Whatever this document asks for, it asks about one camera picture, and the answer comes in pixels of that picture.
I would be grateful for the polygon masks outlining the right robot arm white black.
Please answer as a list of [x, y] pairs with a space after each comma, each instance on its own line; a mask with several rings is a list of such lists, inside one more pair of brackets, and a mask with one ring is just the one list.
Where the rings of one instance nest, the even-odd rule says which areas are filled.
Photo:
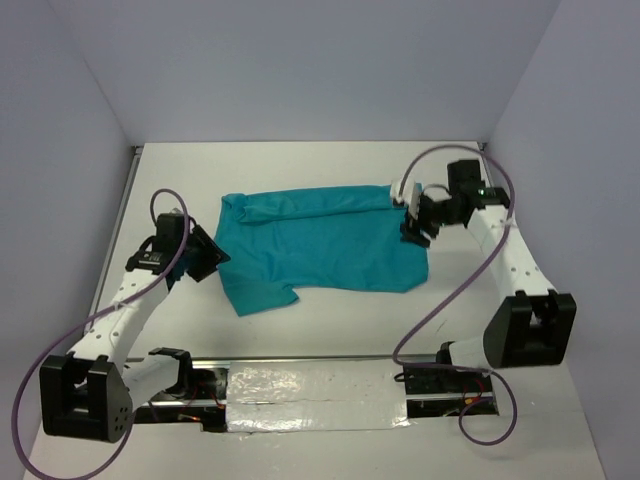
[[445, 342], [436, 355], [435, 380], [444, 390], [465, 384], [470, 369], [555, 366], [565, 356], [577, 304], [546, 278], [516, 224], [512, 202], [501, 187], [490, 187], [476, 160], [447, 167], [448, 198], [434, 200], [415, 182], [402, 179], [391, 199], [405, 209], [404, 240], [429, 246], [443, 227], [463, 226], [479, 245], [491, 271], [500, 305], [483, 332]]

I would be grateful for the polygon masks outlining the teal t shirt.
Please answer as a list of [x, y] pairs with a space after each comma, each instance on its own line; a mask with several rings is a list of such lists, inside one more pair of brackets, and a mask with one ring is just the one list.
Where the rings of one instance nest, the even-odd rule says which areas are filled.
[[300, 288], [406, 293], [429, 275], [425, 249], [402, 240], [387, 185], [222, 197], [219, 268], [238, 316], [289, 306]]

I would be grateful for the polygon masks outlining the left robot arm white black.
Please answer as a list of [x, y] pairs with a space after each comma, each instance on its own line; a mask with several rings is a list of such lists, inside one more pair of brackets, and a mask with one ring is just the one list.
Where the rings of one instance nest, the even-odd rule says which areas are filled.
[[200, 282], [228, 262], [193, 220], [165, 213], [156, 232], [127, 260], [106, 314], [65, 355], [48, 356], [39, 369], [46, 434], [115, 443], [135, 411], [161, 392], [184, 398], [195, 388], [191, 354], [156, 347], [142, 361], [129, 353], [154, 311], [183, 276]]

